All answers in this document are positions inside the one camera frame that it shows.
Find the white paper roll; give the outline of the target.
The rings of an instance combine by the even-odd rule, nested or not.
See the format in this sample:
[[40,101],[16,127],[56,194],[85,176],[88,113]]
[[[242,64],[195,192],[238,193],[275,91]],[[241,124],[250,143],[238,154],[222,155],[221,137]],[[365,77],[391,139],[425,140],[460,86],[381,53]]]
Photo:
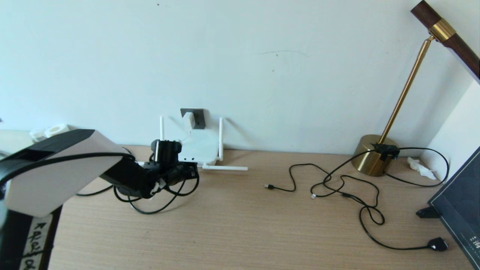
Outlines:
[[53,126],[47,128],[44,131],[44,135],[45,135],[46,138],[50,138],[50,137],[53,137],[53,136],[58,135],[58,134],[67,133],[70,130],[71,129],[70,129],[69,125],[67,125],[67,124],[57,124],[57,125],[53,125]]

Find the grey wall power socket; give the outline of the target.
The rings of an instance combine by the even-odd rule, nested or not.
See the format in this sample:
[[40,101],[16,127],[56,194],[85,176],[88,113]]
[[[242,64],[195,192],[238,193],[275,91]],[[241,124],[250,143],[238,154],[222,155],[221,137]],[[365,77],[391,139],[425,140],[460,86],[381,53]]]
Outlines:
[[203,109],[187,109],[187,108],[182,108],[180,109],[181,116],[183,116],[186,112],[192,112],[194,113],[195,116],[195,129],[204,129],[206,126],[205,122],[205,116],[204,116],[204,110]]

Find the brass desk lamp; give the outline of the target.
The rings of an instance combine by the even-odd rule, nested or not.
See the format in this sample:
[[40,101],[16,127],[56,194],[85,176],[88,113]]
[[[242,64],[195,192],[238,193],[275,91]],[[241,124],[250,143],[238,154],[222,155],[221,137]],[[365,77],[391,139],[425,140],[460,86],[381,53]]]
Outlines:
[[368,176],[384,176],[391,166],[393,159],[386,161],[380,160],[380,155],[374,152],[372,144],[398,144],[388,139],[389,131],[401,110],[401,106],[413,85],[413,81],[420,69],[420,66],[427,55],[427,51],[432,41],[437,41],[449,49],[451,53],[458,57],[461,64],[470,73],[473,79],[480,84],[480,57],[457,33],[456,29],[447,22],[426,0],[421,0],[410,11],[427,29],[429,36],[423,41],[421,48],[416,56],[411,72],[406,80],[397,103],[389,117],[389,120],[381,135],[364,135],[355,149],[351,164],[361,173]]

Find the crumpled white tissue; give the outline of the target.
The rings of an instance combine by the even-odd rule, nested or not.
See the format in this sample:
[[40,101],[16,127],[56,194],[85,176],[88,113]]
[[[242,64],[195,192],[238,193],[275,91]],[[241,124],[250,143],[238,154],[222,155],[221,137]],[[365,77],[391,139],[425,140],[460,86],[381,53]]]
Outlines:
[[417,171],[421,176],[427,177],[431,180],[436,180],[437,179],[437,177],[435,176],[433,171],[431,171],[430,169],[428,169],[427,167],[422,165],[420,160],[408,157],[407,158],[407,163],[408,163],[410,169],[412,169],[414,171]]

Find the dark monitor screen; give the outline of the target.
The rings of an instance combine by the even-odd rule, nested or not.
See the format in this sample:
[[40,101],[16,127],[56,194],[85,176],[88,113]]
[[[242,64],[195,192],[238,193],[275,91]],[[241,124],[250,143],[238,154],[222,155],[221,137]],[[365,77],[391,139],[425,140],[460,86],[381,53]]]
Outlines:
[[480,270],[480,147],[427,203],[474,270]]

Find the white wifi router with antennas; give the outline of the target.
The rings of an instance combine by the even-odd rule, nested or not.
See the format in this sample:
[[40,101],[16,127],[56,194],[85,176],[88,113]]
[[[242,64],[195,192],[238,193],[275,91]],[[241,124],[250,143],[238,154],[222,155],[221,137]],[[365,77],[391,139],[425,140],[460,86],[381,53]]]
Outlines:
[[247,171],[248,167],[216,165],[224,160],[224,122],[219,118],[218,133],[210,129],[188,130],[188,135],[180,140],[182,150],[179,161],[195,162],[204,170]]

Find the black plastic clip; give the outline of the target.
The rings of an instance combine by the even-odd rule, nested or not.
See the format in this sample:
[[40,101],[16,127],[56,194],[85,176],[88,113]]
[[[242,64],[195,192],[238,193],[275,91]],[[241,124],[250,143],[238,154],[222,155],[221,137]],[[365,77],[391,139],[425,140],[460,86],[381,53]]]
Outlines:
[[415,213],[421,219],[439,219],[442,217],[441,212],[439,212],[434,206],[422,208]]

